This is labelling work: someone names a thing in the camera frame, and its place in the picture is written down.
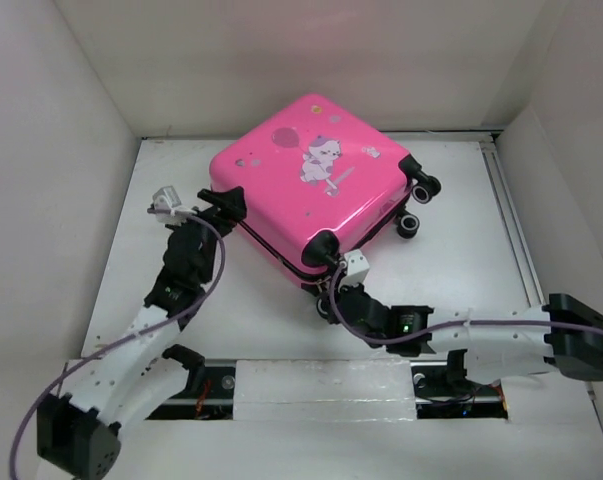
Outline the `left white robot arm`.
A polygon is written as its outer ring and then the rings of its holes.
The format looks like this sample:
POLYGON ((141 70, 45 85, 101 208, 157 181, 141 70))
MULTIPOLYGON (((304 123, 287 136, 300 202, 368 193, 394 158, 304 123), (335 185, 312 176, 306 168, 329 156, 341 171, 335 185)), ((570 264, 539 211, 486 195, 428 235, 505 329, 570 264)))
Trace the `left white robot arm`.
POLYGON ((124 434, 163 401, 203 387, 205 359, 177 339, 220 281, 223 239, 247 216, 243 188, 203 189, 205 210, 155 202, 150 213, 170 225, 163 265, 142 307, 116 341, 79 363, 87 374, 36 409, 38 456, 75 479, 102 479, 124 434))

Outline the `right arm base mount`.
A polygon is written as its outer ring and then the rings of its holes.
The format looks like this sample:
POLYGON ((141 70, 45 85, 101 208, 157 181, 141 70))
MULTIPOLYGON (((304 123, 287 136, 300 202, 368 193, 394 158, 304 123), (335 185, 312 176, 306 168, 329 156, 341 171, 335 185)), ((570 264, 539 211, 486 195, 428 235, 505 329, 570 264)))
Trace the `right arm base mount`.
POLYGON ((509 418, 500 382, 453 382, 445 366, 436 363, 413 366, 412 380, 418 420, 509 418))

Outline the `pink hard-shell suitcase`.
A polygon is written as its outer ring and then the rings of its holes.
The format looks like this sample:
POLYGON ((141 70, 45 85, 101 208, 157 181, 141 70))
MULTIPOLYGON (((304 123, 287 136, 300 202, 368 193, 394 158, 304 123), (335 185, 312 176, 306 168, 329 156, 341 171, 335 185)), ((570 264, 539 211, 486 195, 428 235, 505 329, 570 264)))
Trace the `pink hard-shell suitcase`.
POLYGON ((412 153, 319 94, 304 95, 216 154, 211 188, 242 188, 242 229, 313 295, 329 316, 327 290, 341 257, 389 223, 410 239, 407 209, 430 202, 440 181, 412 153))

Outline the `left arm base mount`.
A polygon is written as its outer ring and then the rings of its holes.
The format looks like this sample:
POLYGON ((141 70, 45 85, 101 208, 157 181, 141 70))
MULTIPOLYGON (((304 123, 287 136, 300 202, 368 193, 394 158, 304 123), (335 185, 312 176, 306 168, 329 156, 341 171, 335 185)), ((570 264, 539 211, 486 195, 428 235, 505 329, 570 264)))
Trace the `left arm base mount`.
POLYGON ((232 420, 236 364, 213 362, 186 388, 164 401, 148 420, 232 420))

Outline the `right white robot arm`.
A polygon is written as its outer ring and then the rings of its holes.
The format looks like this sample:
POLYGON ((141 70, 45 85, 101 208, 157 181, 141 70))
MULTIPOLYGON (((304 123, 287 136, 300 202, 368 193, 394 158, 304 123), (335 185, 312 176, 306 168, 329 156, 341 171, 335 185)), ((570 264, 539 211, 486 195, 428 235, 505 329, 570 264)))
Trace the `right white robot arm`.
POLYGON ((443 381, 457 394, 477 384, 551 372, 603 382, 603 315, 568 294, 553 293, 546 304, 510 318, 385 306, 361 285, 330 290, 328 299, 332 318, 372 348, 406 358, 445 356, 443 381))

